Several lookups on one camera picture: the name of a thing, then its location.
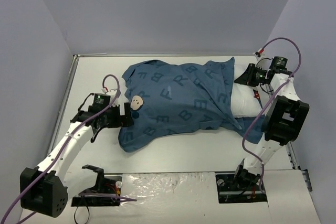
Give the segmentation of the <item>white pillow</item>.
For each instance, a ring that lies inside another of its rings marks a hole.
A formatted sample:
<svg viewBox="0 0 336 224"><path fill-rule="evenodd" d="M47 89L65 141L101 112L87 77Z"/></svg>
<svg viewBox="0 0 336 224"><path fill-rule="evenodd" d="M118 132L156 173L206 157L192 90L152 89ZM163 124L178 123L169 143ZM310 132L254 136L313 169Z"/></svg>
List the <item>white pillow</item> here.
<svg viewBox="0 0 336 224"><path fill-rule="evenodd" d="M229 107L232 116L236 119L254 118L262 111L261 94L256 87L250 87L243 84L235 83L235 80L240 77L247 65L239 63L233 64L233 76L229 78L227 87L229 98Z"/></svg>

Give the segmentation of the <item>blue letter print pillowcase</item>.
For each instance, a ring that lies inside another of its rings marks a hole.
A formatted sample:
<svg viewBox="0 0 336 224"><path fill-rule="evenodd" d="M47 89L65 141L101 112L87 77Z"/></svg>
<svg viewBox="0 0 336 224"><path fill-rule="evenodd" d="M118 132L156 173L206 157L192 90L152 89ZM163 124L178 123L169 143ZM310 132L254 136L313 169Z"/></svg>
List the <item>blue letter print pillowcase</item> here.
<svg viewBox="0 0 336 224"><path fill-rule="evenodd" d="M203 65L160 60L131 65L122 78L134 125L120 130L121 148L131 153L159 137L220 127L258 143L263 117L236 119L230 111L227 87L234 63L231 58Z"/></svg>

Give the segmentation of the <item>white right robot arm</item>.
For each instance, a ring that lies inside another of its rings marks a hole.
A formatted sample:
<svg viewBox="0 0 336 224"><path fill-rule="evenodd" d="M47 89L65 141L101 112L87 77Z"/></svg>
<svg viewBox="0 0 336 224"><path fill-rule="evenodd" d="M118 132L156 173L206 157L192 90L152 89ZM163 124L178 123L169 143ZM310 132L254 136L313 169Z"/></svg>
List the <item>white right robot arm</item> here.
<svg viewBox="0 0 336 224"><path fill-rule="evenodd" d="M233 175L233 185L239 189L262 184L265 165L276 151L297 139L309 112L309 105L295 91L287 61L284 57L274 57L268 70L250 63L235 79L235 83L250 87L268 84L274 91L262 109L266 116L261 125L261 140L254 150L247 151L247 157Z"/></svg>

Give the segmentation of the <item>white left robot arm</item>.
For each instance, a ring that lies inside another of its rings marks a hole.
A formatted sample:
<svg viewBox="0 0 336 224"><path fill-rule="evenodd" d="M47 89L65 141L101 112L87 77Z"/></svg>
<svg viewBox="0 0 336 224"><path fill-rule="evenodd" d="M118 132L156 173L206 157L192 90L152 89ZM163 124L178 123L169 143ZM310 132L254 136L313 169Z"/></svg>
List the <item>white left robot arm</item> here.
<svg viewBox="0 0 336 224"><path fill-rule="evenodd" d="M35 168L25 168L20 175L20 205L24 209L58 217L67 202L87 189L101 191L106 185L104 170L84 165L80 174L66 178L68 169L88 143L93 143L103 129L130 127L134 124L131 104L120 92L94 93L92 105L80 106L69 128L51 153Z"/></svg>

